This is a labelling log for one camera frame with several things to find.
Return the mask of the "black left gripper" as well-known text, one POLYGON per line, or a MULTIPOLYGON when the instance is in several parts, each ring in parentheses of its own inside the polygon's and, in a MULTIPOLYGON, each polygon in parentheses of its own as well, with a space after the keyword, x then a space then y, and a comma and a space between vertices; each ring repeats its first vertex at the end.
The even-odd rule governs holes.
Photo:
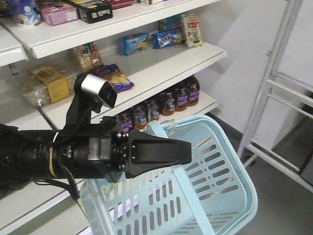
POLYGON ((125 176, 130 179, 154 169, 192 161, 192 144, 187 141, 132 130, 128 155, 127 141, 118 117, 104 116, 97 124, 82 126, 73 138, 73 177, 117 183, 124 164, 125 176))

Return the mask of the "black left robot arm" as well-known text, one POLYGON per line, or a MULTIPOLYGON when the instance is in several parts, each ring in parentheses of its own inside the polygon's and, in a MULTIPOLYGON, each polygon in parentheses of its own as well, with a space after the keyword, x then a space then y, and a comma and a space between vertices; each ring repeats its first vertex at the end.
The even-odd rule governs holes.
POLYGON ((67 125, 63 130, 0 127, 1 186, 33 181, 63 188, 74 200, 79 198, 77 179, 116 183, 122 175, 130 179, 191 160, 189 142, 138 130, 126 134, 116 117, 104 117, 98 124, 67 125))

